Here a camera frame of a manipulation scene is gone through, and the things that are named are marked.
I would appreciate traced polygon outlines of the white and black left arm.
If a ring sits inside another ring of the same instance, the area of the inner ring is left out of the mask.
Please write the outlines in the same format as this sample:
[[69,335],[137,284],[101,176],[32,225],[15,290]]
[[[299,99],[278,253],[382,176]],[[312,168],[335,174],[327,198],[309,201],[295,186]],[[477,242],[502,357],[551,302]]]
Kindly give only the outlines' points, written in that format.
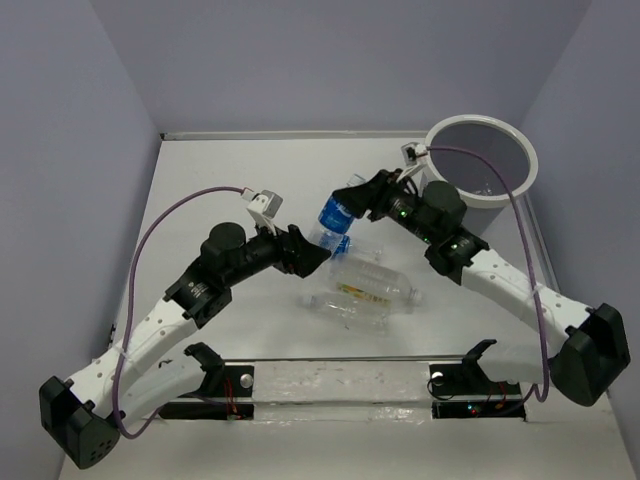
[[160,361],[231,302],[235,285],[268,268],[306,278],[330,256],[295,225],[259,227],[253,238],[236,223],[216,225],[199,256],[120,342],[68,379],[52,376],[40,386],[43,428],[78,468],[96,465],[122,437],[119,424],[176,397],[178,385],[199,395],[219,388],[224,362],[204,343],[166,366]]

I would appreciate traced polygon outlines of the blue label bottle sideways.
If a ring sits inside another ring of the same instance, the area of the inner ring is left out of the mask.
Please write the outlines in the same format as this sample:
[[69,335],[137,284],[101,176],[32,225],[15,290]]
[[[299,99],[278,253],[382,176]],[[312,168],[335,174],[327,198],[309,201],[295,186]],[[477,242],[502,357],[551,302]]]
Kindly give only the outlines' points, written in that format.
[[351,255],[361,260],[379,264],[384,254],[384,247],[376,242],[364,240],[350,235],[321,233],[319,245],[333,253],[333,256]]

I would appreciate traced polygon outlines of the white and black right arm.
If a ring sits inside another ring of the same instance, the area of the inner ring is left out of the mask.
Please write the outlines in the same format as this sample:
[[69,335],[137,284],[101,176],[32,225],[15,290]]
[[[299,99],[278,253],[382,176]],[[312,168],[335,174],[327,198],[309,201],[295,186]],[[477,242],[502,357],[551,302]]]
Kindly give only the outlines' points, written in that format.
[[438,274],[493,301],[539,335],[531,349],[481,341],[463,357],[462,384],[473,392],[494,382],[554,386],[578,405],[594,405],[630,363],[619,311],[571,300],[503,259],[463,226],[467,207],[451,184],[432,181],[416,196],[397,182],[398,175],[381,170],[333,195],[352,216],[389,218],[427,243],[425,257]]

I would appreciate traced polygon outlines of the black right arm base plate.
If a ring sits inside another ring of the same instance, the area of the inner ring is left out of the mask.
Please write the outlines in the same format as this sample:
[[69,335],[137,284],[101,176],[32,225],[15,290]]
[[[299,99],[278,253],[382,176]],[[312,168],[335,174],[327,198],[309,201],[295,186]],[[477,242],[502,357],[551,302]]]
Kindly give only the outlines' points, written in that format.
[[518,383],[492,382],[481,374],[467,374],[459,363],[431,365],[426,387],[436,420],[526,419],[524,394]]

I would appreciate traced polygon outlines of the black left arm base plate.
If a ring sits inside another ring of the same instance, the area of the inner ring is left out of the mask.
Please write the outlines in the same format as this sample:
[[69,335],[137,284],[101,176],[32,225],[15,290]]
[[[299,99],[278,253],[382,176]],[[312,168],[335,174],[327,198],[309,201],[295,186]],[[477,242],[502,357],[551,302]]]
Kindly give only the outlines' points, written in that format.
[[219,383],[165,404],[159,412],[163,420],[252,420],[255,405],[255,367],[248,363],[228,363]]

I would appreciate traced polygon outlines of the blue label Chinese text bottle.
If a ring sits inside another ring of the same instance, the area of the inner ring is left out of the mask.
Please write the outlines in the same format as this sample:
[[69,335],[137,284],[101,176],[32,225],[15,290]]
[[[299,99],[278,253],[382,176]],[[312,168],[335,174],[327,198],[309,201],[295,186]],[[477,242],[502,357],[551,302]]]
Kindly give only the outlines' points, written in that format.
[[316,230],[320,237],[343,236],[350,229],[355,217],[331,195],[317,218]]

